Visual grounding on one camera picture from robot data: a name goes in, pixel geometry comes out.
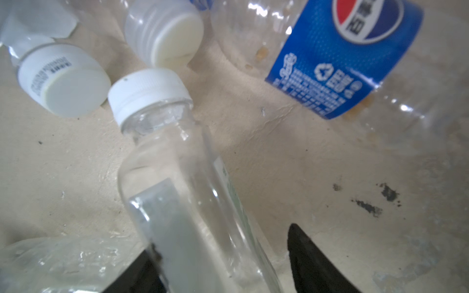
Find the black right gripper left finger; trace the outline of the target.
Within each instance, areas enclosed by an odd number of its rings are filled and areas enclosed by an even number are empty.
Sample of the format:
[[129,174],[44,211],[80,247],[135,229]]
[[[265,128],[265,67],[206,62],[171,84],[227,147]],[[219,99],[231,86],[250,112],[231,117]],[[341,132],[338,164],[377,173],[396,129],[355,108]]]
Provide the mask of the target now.
[[166,293],[156,267],[144,250],[103,293]]

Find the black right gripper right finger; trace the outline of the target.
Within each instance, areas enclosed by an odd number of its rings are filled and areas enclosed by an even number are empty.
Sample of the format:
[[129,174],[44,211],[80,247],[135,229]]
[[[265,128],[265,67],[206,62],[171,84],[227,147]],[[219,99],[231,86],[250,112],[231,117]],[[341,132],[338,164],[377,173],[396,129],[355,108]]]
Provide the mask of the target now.
[[287,247],[298,293],[359,292],[296,223],[289,227]]

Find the square clear bottle green label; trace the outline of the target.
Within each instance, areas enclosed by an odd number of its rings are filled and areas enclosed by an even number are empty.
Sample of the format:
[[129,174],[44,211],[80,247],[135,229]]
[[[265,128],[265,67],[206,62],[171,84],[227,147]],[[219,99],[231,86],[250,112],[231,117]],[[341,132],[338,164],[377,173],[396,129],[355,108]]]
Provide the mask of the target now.
[[134,149],[118,192],[170,293],[279,293],[277,274],[179,76],[119,79],[108,101]]

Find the clear bottle orange label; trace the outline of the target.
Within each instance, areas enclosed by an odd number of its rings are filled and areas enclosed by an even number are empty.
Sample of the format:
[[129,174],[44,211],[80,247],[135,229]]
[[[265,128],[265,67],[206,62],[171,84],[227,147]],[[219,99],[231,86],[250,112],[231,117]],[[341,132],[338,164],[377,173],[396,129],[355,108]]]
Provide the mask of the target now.
[[75,118],[100,107],[111,80],[79,46],[66,42],[78,25],[60,1],[1,1],[1,45],[22,90],[54,115]]

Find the clear bottle blue Pepsi label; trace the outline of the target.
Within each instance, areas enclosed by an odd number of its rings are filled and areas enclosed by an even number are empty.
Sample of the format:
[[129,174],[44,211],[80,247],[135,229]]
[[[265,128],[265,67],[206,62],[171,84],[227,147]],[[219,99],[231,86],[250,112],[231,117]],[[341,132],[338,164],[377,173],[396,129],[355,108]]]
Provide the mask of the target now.
[[469,115],[469,26],[414,1],[209,1],[221,50],[351,142],[420,155]]

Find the bottle with green white label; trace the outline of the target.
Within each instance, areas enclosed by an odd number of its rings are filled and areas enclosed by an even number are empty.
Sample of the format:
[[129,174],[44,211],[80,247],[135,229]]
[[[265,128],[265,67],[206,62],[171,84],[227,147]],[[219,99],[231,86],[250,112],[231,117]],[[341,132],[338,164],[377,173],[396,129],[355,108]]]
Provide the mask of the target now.
[[204,29],[201,15],[190,1],[134,1],[123,33],[148,67],[177,70],[198,52]]

